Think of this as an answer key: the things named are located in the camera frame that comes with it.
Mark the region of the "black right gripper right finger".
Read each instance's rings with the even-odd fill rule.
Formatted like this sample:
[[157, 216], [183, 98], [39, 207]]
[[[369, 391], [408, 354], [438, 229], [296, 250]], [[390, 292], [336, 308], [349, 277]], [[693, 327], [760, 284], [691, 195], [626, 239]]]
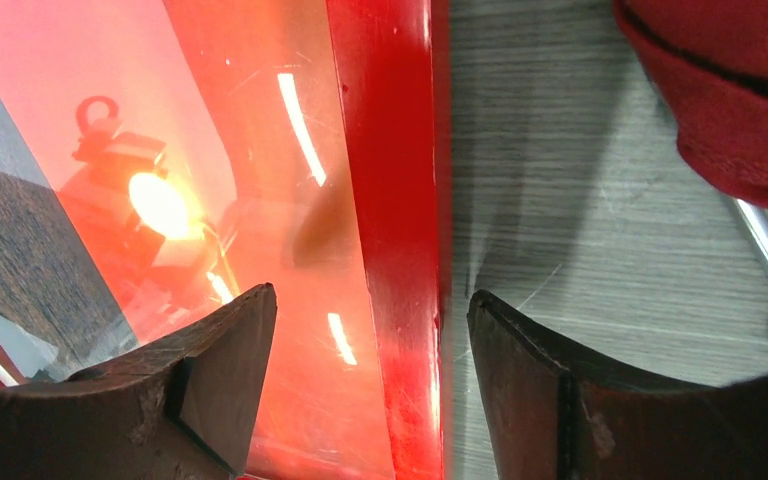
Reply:
[[616, 360], [486, 290], [467, 315], [503, 479], [768, 479], [768, 374], [722, 387]]

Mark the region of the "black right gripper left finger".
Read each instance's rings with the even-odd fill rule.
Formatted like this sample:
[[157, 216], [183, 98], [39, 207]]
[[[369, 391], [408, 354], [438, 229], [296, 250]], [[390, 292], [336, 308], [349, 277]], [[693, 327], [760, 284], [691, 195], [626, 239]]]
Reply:
[[0, 389], [0, 479], [241, 476], [276, 314], [260, 284], [65, 381]]

